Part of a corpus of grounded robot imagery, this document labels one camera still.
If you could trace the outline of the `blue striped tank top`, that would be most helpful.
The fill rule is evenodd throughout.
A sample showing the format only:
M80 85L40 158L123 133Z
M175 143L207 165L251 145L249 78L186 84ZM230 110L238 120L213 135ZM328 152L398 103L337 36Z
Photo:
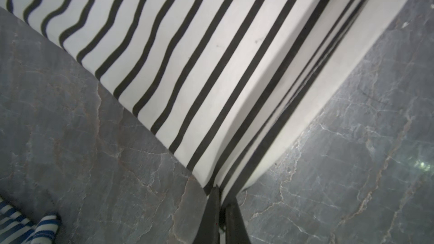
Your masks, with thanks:
M61 225L61 217L56 212L48 212L35 223L1 199L2 244L53 244Z

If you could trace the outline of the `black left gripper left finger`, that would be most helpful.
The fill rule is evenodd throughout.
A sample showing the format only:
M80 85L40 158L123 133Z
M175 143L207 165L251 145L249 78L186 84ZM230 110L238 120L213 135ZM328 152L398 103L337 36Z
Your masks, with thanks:
M193 244L219 244L220 190L213 187Z

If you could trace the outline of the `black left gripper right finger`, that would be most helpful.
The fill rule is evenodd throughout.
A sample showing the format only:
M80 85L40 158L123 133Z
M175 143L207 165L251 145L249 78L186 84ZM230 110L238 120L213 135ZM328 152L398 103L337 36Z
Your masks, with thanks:
M226 244L251 244L238 202L233 199L225 209Z

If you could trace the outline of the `black striped tank top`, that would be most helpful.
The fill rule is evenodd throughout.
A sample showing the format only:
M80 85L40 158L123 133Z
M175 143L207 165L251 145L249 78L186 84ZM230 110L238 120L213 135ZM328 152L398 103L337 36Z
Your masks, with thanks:
M1 0L227 205L303 132L407 0Z

